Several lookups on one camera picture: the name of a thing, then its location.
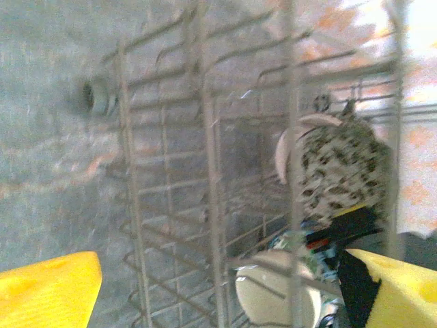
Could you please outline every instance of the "concrete floor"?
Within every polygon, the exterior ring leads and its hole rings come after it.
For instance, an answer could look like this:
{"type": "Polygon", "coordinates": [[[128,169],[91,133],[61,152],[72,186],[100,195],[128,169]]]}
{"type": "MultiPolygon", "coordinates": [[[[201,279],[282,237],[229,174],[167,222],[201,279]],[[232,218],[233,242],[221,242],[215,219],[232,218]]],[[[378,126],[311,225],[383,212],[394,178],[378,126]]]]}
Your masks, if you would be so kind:
{"type": "Polygon", "coordinates": [[[89,324],[127,327],[135,277],[121,261],[120,186],[102,168],[119,156],[111,120],[84,115],[83,79],[120,36],[178,8],[164,1],[0,1],[0,271],[95,250],[104,273],[89,324]]]}

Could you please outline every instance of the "yellow plastic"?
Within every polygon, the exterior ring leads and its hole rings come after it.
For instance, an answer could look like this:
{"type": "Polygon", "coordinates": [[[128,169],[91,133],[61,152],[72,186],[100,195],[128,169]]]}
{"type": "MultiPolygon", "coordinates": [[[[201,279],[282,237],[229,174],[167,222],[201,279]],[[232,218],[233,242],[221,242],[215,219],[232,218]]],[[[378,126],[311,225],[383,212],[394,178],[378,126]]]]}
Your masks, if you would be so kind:
{"type": "Polygon", "coordinates": [[[0,328],[86,328],[102,272],[75,253],[0,273],[0,328]]]}
{"type": "Polygon", "coordinates": [[[437,271],[357,249],[372,279],[382,280],[366,328],[437,328],[437,271]]]}

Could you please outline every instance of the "wire dish rack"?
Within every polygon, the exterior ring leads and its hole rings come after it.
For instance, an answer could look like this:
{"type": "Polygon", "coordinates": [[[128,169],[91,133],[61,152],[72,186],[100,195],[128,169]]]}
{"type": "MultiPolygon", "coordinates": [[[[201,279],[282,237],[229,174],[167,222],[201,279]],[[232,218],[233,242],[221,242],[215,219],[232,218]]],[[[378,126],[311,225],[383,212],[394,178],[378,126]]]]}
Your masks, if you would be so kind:
{"type": "MultiPolygon", "coordinates": [[[[293,30],[293,12],[290,6],[287,31],[293,30]]],[[[274,11],[211,26],[213,17],[200,1],[170,23],[121,41],[102,59],[113,64],[119,85],[124,158],[108,174],[127,186],[118,200],[128,209],[122,230],[135,246],[124,258],[138,280],[129,297],[139,311],[131,327],[255,326],[238,304],[232,269],[250,264],[250,255],[282,232],[299,229],[294,182],[279,183],[272,158],[281,133],[294,128],[318,90],[329,90],[339,104],[351,96],[389,100],[395,106],[383,115],[392,121],[398,154],[401,14],[392,16],[394,56],[319,74],[307,68],[341,63],[354,49],[297,63],[295,48],[311,30],[273,40],[263,24],[277,19],[274,11]],[[366,90],[375,85],[390,92],[370,96],[366,90]]],[[[287,274],[292,295],[301,284],[341,294],[335,286],[287,274]]],[[[297,318],[298,304],[290,308],[297,318]]]]}

